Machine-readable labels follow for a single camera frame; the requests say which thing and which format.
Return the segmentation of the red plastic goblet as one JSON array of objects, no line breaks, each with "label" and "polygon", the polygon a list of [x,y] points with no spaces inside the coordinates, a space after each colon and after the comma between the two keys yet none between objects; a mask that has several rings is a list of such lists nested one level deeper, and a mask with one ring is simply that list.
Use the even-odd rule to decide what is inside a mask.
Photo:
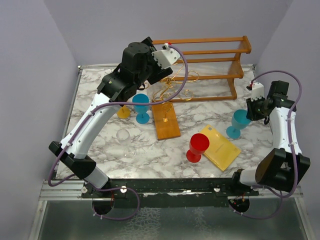
[{"label": "red plastic goblet", "polygon": [[189,142],[189,150],[186,158],[191,163],[197,163],[201,160],[202,154],[209,148],[210,141],[208,137],[202,133],[194,134]]}]

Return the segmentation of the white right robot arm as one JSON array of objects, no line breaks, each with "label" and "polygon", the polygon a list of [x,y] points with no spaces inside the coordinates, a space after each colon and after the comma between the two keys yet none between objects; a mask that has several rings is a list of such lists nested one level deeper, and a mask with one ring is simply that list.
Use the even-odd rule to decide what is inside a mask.
[{"label": "white right robot arm", "polygon": [[255,169],[233,173],[229,189],[236,196],[255,186],[290,193],[310,167],[310,159],[303,156],[297,141],[296,103],[288,99],[288,89],[289,83],[273,81],[264,95],[264,86],[252,82],[248,86],[251,96],[246,99],[247,109],[236,110],[232,116],[231,126],[226,129],[229,138],[239,138],[241,130],[258,120],[270,125],[273,137],[272,150]]}]

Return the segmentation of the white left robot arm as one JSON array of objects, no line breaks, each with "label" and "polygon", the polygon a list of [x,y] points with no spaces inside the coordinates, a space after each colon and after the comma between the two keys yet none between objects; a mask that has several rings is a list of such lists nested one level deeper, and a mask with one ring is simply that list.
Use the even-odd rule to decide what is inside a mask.
[{"label": "white left robot arm", "polygon": [[97,196],[111,190],[109,177],[88,156],[89,148],[108,120],[148,81],[151,85],[172,74],[171,66],[181,57],[165,43],[157,50],[150,37],[132,42],[123,50],[121,63],[105,75],[80,121],[61,141],[52,141],[49,150],[81,180],[93,185]]}]

